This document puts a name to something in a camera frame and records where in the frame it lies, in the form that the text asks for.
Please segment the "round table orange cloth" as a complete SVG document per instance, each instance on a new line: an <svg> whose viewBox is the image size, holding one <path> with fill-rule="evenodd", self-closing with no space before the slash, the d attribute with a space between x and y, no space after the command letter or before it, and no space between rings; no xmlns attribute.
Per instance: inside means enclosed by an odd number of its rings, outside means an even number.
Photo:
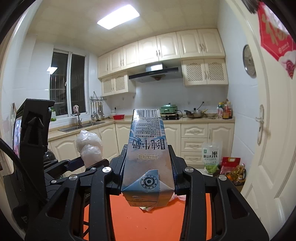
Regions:
<svg viewBox="0 0 296 241"><path fill-rule="evenodd" d="M175 199L165 207L143 211L131 207L121 194L110 197L116 240L179 240L185 202Z"/></svg>

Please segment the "hanging utensil rack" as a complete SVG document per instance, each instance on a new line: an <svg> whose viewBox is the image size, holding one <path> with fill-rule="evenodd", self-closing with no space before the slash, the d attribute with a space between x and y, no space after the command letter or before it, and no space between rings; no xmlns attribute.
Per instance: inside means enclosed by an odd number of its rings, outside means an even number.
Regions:
<svg viewBox="0 0 296 241"><path fill-rule="evenodd" d="M93 92L93 96L90 97L91 120L93 122L107 118L103 110L103 102L105 101L106 98L102 96L98 97L95 91Z"/></svg>

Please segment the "green electric cooker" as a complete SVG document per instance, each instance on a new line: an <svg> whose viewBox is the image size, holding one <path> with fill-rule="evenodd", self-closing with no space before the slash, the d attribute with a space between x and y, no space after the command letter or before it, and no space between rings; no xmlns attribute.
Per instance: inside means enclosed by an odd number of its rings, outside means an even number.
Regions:
<svg viewBox="0 0 296 241"><path fill-rule="evenodd" d="M161 114L175 114L178 111L178 107L175 104L164 104L160 108Z"/></svg>

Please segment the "window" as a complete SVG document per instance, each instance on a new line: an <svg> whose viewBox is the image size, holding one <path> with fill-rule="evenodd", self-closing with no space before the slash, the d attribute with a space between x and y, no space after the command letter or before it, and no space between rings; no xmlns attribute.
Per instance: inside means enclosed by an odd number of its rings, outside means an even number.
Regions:
<svg viewBox="0 0 296 241"><path fill-rule="evenodd" d="M86 113L86 57L72 52L54 50L50 74L50 99L55 101L53 110L57 116L73 116Z"/></svg>

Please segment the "range hood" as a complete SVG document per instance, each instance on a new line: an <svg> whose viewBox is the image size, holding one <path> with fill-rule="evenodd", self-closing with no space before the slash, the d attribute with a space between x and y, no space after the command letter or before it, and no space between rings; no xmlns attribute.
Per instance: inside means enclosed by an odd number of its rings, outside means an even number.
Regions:
<svg viewBox="0 0 296 241"><path fill-rule="evenodd" d="M163 63L150 64L145 67L145 72L132 74L128 79L136 82L152 82L161 80L179 79L182 77L180 67L167 67Z"/></svg>

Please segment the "white door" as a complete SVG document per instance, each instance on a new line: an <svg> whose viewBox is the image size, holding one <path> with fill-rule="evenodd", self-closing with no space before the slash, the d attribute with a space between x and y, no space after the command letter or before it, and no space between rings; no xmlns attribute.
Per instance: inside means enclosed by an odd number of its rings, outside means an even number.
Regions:
<svg viewBox="0 0 296 241"><path fill-rule="evenodd" d="M245 32L257 74L259 106L264 106L262 142L256 144L242 195L273 238L295 208L295 78L261 46L258 15L242 1L227 3Z"/></svg>

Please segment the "upper cabinets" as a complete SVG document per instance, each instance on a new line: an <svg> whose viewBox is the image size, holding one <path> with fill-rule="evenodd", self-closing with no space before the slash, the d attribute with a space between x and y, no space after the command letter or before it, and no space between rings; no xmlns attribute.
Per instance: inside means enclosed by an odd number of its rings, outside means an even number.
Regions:
<svg viewBox="0 0 296 241"><path fill-rule="evenodd" d="M225 51L217 29L192 29L145 38L98 58L102 96L135 93L129 75L150 64L180 67L185 86L227 85Z"/></svg>

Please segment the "white plastic bag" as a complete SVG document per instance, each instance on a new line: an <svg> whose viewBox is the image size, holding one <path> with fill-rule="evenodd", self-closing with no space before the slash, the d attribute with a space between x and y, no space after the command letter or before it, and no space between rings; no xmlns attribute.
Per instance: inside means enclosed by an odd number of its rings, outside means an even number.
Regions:
<svg viewBox="0 0 296 241"><path fill-rule="evenodd" d="M76 149L80 153L85 168L103 160L103 143L96 133L81 130L76 139Z"/></svg>

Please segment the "red fu paper decoration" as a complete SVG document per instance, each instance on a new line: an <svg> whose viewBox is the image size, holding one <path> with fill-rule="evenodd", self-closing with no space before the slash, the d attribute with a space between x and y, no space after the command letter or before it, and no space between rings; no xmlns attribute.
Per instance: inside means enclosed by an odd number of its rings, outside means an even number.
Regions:
<svg viewBox="0 0 296 241"><path fill-rule="evenodd" d="M295 72L295 41L273 11L260 3L257 10L261 46L266 49L293 78Z"/></svg>

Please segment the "rice bag on floor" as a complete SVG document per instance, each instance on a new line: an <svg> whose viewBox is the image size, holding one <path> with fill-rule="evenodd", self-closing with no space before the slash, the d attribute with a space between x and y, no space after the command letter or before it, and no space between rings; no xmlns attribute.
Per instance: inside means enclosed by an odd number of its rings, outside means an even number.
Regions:
<svg viewBox="0 0 296 241"><path fill-rule="evenodd" d="M214 174L221 164L222 142L209 142L202 144L202 162L208 174Z"/></svg>

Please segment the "milk carton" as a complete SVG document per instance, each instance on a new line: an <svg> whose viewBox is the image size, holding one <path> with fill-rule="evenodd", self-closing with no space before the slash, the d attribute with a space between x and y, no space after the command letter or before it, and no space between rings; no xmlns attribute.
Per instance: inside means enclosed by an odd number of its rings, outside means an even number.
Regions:
<svg viewBox="0 0 296 241"><path fill-rule="evenodd" d="M130 206L166 206L175 190L159 109L134 109L121 192Z"/></svg>

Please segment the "gas stove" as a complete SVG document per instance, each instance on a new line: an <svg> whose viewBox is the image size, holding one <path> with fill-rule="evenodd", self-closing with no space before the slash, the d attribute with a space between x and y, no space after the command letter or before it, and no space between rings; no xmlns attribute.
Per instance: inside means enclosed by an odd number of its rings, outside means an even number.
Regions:
<svg viewBox="0 0 296 241"><path fill-rule="evenodd" d="M180 116L178 113L165 113L161 114L162 120L179 120Z"/></svg>

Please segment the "sink faucet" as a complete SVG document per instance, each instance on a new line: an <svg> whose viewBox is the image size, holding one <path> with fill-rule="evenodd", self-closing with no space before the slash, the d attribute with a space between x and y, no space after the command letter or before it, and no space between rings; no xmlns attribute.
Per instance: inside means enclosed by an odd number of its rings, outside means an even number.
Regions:
<svg viewBox="0 0 296 241"><path fill-rule="evenodd" d="M79 106L78 105L74 105L72 108L72 112L73 112L73 116L76 116L78 118L78 127L81 128L82 127L82 120L80 118L80 111L79 111Z"/></svg>

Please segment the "glutinous rice flour bag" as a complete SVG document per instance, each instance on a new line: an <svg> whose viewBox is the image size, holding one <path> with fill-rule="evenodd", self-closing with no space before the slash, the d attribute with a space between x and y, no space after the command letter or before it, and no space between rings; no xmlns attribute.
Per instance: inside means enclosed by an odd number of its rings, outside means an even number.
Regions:
<svg viewBox="0 0 296 241"><path fill-rule="evenodd" d="M152 207L140 207L140 209L143 211L151 211Z"/></svg>

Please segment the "lower cabinets with counter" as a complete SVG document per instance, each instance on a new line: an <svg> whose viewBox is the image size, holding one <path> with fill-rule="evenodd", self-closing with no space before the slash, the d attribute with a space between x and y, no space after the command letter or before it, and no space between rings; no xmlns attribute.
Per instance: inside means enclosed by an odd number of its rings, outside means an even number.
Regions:
<svg viewBox="0 0 296 241"><path fill-rule="evenodd" d="M103 157L107 160L118 156L130 134L131 118L122 120L104 120L97 125L87 125L86 130L97 134L103 143ZM164 121L166 139L172 145L177 156L185 159L194 168L202 169L202 145L218 142L222 147L222 156L229 157L234 138L234 119L181 118ZM80 130L49 133L49 149L61 161L79 157L76 140Z"/></svg>

